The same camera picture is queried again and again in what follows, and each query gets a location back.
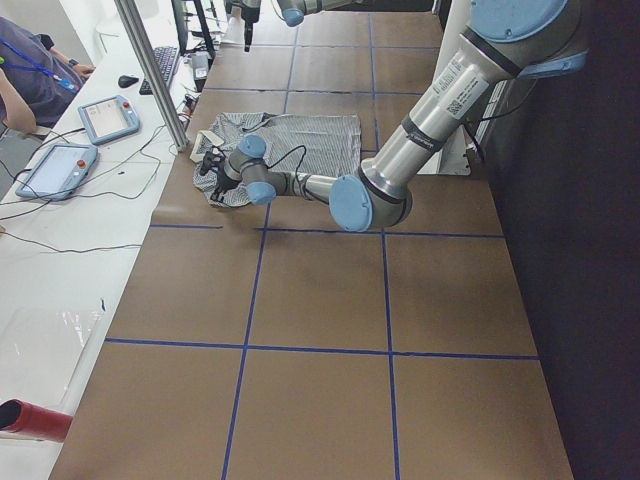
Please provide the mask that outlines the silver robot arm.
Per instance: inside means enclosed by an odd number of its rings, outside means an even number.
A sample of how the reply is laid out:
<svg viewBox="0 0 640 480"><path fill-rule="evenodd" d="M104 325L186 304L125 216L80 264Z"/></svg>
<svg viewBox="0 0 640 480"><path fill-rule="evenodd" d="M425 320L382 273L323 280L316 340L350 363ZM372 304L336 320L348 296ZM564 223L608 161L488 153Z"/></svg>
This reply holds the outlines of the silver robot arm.
<svg viewBox="0 0 640 480"><path fill-rule="evenodd" d="M485 91L501 81L581 69L588 53L589 1L473 1L457 52L391 137L357 170L338 178L275 172L267 144L246 135L230 152L207 152L194 170L211 203L238 197L264 205L298 196L328 205L337 225L362 232L402 222L412 207L409 181L439 152Z"/></svg>
<svg viewBox="0 0 640 480"><path fill-rule="evenodd" d="M347 5L356 4L356 1L340 0L279 0L278 10L282 20L289 27L301 24L304 18L326 10L334 10ZM249 52L253 42L254 25L259 22L261 13L261 0L226 0L225 11L228 15L234 7L240 10L241 19L244 21L244 51Z"/></svg>

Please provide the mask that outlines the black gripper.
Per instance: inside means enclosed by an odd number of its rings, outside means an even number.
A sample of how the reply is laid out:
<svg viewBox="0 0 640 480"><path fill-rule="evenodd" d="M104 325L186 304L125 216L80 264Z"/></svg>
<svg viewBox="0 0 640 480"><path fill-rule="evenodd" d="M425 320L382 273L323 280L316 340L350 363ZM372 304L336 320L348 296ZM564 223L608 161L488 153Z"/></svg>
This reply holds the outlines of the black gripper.
<svg viewBox="0 0 640 480"><path fill-rule="evenodd" d="M253 42L253 24L260 18L261 0L231 0L234 7L241 10L241 18L244 25L244 51L248 53Z"/></svg>
<svg viewBox="0 0 640 480"><path fill-rule="evenodd" d="M231 178L225 172L226 156L224 153L206 152L199 169L199 176L203 178L203 186L210 188L210 200L217 204L225 202L226 195L231 189Z"/></svg>

